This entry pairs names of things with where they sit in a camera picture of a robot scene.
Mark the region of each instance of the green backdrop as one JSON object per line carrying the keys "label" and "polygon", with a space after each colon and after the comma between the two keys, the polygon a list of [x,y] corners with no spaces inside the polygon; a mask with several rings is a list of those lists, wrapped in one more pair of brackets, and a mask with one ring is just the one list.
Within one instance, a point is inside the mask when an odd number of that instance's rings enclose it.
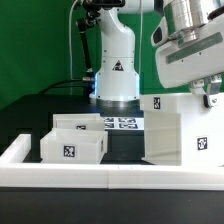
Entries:
{"label": "green backdrop", "polygon": [[[26,94],[38,93],[46,86],[69,79],[68,17],[72,0],[0,0],[0,109]],[[84,58],[77,18],[73,17],[74,77],[85,75]],[[135,68],[139,71],[140,15],[120,15],[120,20],[136,34]],[[155,49],[150,36],[160,17],[155,13],[144,15],[141,94],[183,92],[187,87],[164,90],[155,67]],[[101,63],[100,30],[88,31],[88,41],[94,70]],[[68,90],[54,90],[49,94],[69,94]]]}

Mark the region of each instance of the warning label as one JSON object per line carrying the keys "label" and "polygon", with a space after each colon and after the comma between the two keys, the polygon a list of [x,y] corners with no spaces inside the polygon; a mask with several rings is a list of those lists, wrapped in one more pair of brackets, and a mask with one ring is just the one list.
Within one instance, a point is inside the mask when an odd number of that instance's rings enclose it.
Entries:
{"label": "warning label", "polygon": [[120,61],[118,61],[118,62],[116,63],[116,65],[115,65],[114,68],[113,68],[113,71],[124,71],[123,66],[122,66],[122,64],[121,64]]}

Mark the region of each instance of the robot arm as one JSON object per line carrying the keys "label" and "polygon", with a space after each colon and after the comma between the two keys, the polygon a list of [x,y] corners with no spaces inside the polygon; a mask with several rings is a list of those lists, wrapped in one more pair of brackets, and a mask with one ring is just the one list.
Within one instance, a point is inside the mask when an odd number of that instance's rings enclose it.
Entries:
{"label": "robot arm", "polygon": [[138,104],[135,35],[119,21],[118,13],[153,11],[154,0],[84,0],[82,5],[87,11],[86,24],[98,23],[102,42],[101,68],[95,74],[95,91],[90,94],[90,101],[109,107]]}
{"label": "robot arm", "polygon": [[203,94],[206,107],[216,106],[224,72],[224,1],[164,0],[164,16],[151,41],[159,47],[156,64],[161,84],[188,84]]}

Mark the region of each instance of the white box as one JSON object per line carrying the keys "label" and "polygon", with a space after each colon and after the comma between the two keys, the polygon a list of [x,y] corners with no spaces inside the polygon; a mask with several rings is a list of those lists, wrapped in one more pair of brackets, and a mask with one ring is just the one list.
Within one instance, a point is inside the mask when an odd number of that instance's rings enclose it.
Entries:
{"label": "white box", "polygon": [[100,114],[54,114],[53,128],[104,131]]}
{"label": "white box", "polygon": [[105,131],[53,128],[41,139],[43,163],[99,164],[107,152]]}
{"label": "white box", "polygon": [[206,108],[202,95],[159,94],[141,97],[145,158],[161,165],[224,164],[224,94]]}

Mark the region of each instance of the black table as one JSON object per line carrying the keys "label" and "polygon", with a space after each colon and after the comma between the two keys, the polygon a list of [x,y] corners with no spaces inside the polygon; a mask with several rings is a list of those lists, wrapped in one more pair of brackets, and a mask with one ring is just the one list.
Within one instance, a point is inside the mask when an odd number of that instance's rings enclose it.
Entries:
{"label": "black table", "polygon": [[[39,139],[52,127],[54,113],[100,113],[142,117],[137,108],[108,109],[83,97],[28,95],[0,111],[0,152],[20,133],[32,134],[32,154],[39,162]],[[143,132],[110,131],[102,163],[142,164]],[[170,190],[0,188],[2,224],[193,224],[224,221],[224,192]]]}

